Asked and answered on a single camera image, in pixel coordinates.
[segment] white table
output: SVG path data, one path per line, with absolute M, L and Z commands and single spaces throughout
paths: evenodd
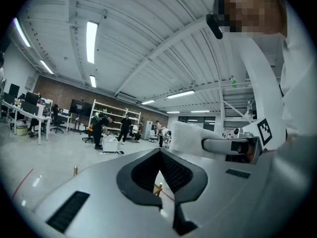
M 59 117 L 67 118 L 66 131 L 68 131 L 69 119 L 71 119 L 71 115 L 70 115 L 70 116 L 65 116 L 65 115 L 62 115 L 62 114 L 58 113 L 58 116 L 59 116 Z
M 44 117 L 44 116 L 35 116 L 34 114 L 31 114 L 29 112 L 26 112 L 24 110 L 22 110 L 19 106 L 16 105 L 11 105 L 5 101 L 2 102 L 2 105 L 8 107 L 9 109 L 13 109 L 15 110 L 15 117 L 14 117 L 14 135 L 16 135 L 16 122 L 17 122 L 17 116 L 18 116 L 18 112 L 20 112 L 20 114 L 29 117 L 29 118 L 34 118 L 36 120 L 39 121 L 39 145 L 41 144 L 41 125 L 44 121 L 48 121 L 47 122 L 47 126 L 46 126 L 46 140 L 49 139 L 49 130 L 50 130 L 50 123 L 51 123 L 51 117 Z

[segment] concrete floor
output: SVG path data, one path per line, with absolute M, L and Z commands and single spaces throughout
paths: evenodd
M 14 135 L 9 124 L 0 123 L 0 174 L 8 196 L 16 204 L 23 203 L 32 210 L 51 191 L 73 177 L 74 166 L 81 172 L 93 164 L 124 156 L 100 155 L 94 145 L 81 139 L 85 136 L 66 130 L 64 134 L 51 132 L 48 141 L 42 134 L 42 144 L 38 145 L 37 137 Z M 140 141 L 127 140 L 125 145 L 119 145 L 119 150 L 127 155 L 159 146 Z

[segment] black opening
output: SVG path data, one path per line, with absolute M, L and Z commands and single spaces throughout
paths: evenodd
M 244 179 L 248 179 L 250 177 L 250 173 L 248 172 L 243 172 L 243 171 L 239 171 L 239 170 L 235 170 L 235 169 L 228 169 L 226 171 L 227 174 L 230 174 L 230 175 L 233 175 L 233 176 L 236 176 L 236 177 L 241 177 L 241 178 L 244 178 Z
M 125 165 L 118 172 L 118 188 L 136 204 L 157 206 L 161 209 L 161 199 L 153 194 L 159 171 L 175 196 L 173 228 L 180 235 L 186 234 L 197 226 L 191 221 L 185 221 L 181 203 L 197 200 L 204 191 L 208 182 L 205 170 L 164 149 L 155 149 Z

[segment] white wall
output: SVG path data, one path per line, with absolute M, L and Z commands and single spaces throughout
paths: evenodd
M 168 118 L 168 123 L 167 123 L 167 128 L 168 129 L 172 129 L 172 122 L 174 122 L 174 121 L 178 121 L 178 116 L 170 116 L 169 118 Z
M 13 43 L 9 45 L 4 53 L 3 70 L 4 76 L 7 78 L 4 88 L 6 93 L 9 92 L 11 84 L 20 86 L 18 96 L 22 93 L 26 94 L 27 91 L 33 92 L 39 75 Z M 25 83 L 29 76 L 32 76 L 35 79 L 35 83 L 31 90 L 25 88 Z

